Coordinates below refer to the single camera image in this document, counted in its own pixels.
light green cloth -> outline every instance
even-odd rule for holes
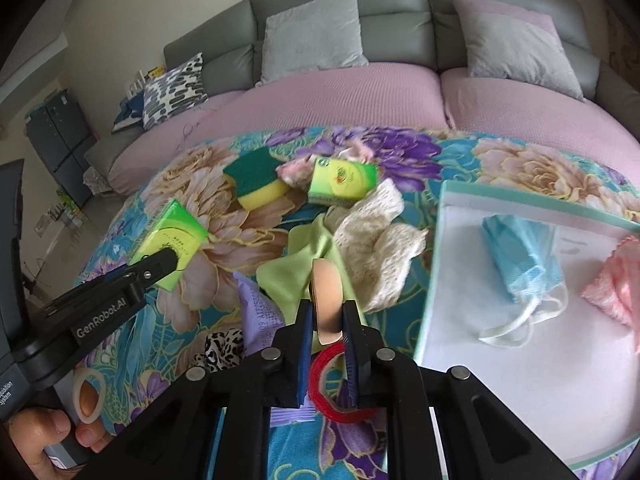
[[[309,299],[311,267],[315,258],[325,258],[338,267],[344,300],[356,300],[334,236],[324,227],[324,215],[318,215],[313,223],[289,231],[286,256],[263,263],[255,273],[258,285],[280,307],[287,324],[296,321],[300,299]],[[366,323],[362,313],[360,319]],[[317,339],[314,335],[314,349],[318,347]]]

screw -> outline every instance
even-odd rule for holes
[[[268,348],[265,348],[262,352],[260,352],[260,355],[265,361],[275,361],[282,354],[280,350],[278,350],[277,348],[274,348],[273,346],[269,346]]]
[[[471,372],[466,366],[454,366],[451,369],[451,375],[453,375],[459,381],[466,381],[471,377]]]
[[[381,348],[376,352],[376,357],[381,361],[393,361],[396,353],[391,348]]]
[[[200,366],[194,366],[192,368],[189,368],[186,373],[187,379],[190,381],[200,381],[204,378],[206,374],[207,373],[204,370],[204,368]]]

patterned pillow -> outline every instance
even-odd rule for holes
[[[145,130],[207,99],[202,82],[202,53],[145,86]]]

cream lace cloth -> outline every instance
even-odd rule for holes
[[[391,223],[403,209],[402,194],[388,178],[351,209],[334,206],[324,218],[364,312],[398,300],[411,259],[426,247],[426,230]]]

purple flower print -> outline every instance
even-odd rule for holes
[[[166,381],[160,375],[160,372],[153,371],[147,375],[146,372],[138,378],[136,382],[137,396],[129,394],[133,403],[137,406],[131,412],[131,421],[136,420],[138,415],[145,411],[154,400],[156,400],[162,392],[169,387],[169,381]]]
[[[340,384],[336,403],[346,406],[346,381]],[[338,424],[324,419],[320,434],[320,469],[324,473],[336,462],[344,465],[357,479],[386,480],[382,462],[386,450],[385,412],[379,410],[371,420],[357,424]]]
[[[91,280],[94,280],[99,276],[103,276],[108,272],[111,272],[113,269],[117,269],[121,265],[122,265],[121,262],[116,262],[114,260],[111,260],[108,256],[102,256],[95,263],[95,265],[93,266],[91,272],[89,272],[86,279],[83,280],[83,283],[90,282]]]
[[[601,166],[607,172],[607,174],[611,177],[613,182],[615,182],[619,186],[625,186],[626,184],[628,184],[626,177],[622,173],[619,173],[618,171],[614,170],[613,168],[610,168],[609,166],[605,166],[604,164],[601,164]]]
[[[575,475],[580,480],[614,480],[622,469],[622,466],[625,465],[634,447],[635,444],[631,444],[615,455],[587,466],[585,469],[575,471]]]
[[[293,139],[297,139],[298,137],[302,137],[305,134],[305,128],[292,128],[290,130],[279,130],[277,132],[272,133],[265,145],[269,148],[273,148],[274,146],[279,146],[281,144],[286,144]]]
[[[122,424],[121,422],[114,422],[113,423],[113,431],[116,432],[116,435],[121,434],[124,429],[126,428],[126,426],[124,424]]]
[[[109,345],[115,341],[115,339],[116,339],[116,336],[114,333],[109,334],[105,339],[103,339],[102,342],[95,349],[91,350],[86,355],[86,357],[82,359],[84,366],[86,366],[87,368],[91,368],[91,366],[95,364],[96,358],[98,357],[98,352],[106,350],[109,347]]]
[[[329,128],[312,146],[297,150],[296,156],[337,155],[348,140],[357,138],[374,150],[372,163],[382,168],[383,178],[392,178],[402,192],[424,191],[426,179],[440,178],[442,167],[432,157],[442,152],[441,147],[408,128]]]

